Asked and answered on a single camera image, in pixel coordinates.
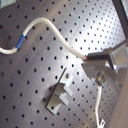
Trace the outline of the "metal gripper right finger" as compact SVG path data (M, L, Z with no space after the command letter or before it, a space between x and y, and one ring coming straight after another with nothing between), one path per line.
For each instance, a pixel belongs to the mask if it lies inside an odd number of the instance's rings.
M111 61L111 52L112 49L104 49L102 52L89 53L87 55L88 60L108 60Z

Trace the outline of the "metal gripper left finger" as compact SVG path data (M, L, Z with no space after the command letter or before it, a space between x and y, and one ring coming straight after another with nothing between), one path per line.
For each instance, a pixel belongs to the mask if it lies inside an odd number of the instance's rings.
M95 78L96 83L101 86L103 83L108 82L111 85L114 85L115 82L120 81L120 76L116 73L108 64L107 61L85 61L82 64L86 75L89 78Z

